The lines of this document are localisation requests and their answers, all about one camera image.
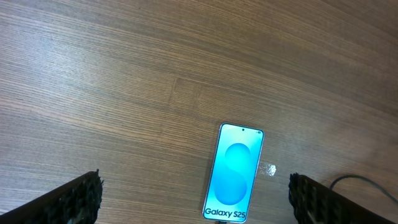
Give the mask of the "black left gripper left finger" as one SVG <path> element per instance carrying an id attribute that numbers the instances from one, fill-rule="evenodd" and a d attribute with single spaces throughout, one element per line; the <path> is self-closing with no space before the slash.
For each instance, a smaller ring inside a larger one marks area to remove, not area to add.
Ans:
<path id="1" fill-rule="evenodd" d="M 99 171 L 80 177 L 1 215 L 1 223 L 86 223 L 98 218 L 103 194 Z"/>

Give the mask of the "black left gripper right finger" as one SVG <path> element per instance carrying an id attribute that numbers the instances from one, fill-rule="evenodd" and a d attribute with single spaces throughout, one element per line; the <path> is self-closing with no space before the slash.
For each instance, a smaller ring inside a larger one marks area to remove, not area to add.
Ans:
<path id="1" fill-rule="evenodd" d="M 395 198 L 372 180 L 360 175 L 343 175 L 329 187 L 298 173 L 290 175 L 289 202 L 299 224 L 394 224 L 392 221 L 336 193 L 333 188 L 343 179 L 356 178 L 368 182 L 391 200 Z"/>

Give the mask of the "teal screen Galaxy smartphone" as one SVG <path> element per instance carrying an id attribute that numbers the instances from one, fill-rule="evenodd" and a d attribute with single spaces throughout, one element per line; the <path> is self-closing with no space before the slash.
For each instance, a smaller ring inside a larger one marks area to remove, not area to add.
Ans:
<path id="1" fill-rule="evenodd" d="M 264 139 L 260 129 L 221 124 L 203 218 L 225 223 L 247 220 Z"/>

